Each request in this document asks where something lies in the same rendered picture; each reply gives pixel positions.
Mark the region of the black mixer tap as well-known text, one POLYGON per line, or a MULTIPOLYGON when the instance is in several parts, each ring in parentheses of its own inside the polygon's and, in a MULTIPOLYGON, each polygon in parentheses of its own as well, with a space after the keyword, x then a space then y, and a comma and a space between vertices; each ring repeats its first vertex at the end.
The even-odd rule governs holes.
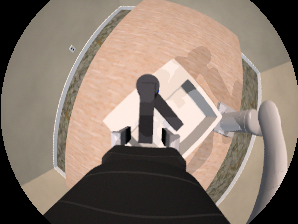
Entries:
POLYGON ((177 132, 184 123, 159 94, 160 83, 152 74, 144 74, 136 81, 139 100, 138 143, 153 144, 154 108, 177 132))

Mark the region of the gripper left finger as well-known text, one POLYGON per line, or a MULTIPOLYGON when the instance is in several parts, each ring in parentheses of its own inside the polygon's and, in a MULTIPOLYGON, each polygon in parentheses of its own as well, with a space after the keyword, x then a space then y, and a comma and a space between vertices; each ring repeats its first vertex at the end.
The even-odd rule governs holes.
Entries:
POLYGON ((115 145, 127 145, 131 140, 131 126, 111 132, 111 148, 115 145))

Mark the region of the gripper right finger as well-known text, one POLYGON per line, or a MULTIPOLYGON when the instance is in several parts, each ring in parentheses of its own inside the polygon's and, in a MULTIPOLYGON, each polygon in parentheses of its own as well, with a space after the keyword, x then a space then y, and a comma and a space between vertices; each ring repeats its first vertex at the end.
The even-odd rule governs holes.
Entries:
POLYGON ((164 147, 166 146, 166 147, 175 148, 179 152, 179 146, 180 146, 179 134, 174 134, 169 129, 162 128, 161 141, 164 147))

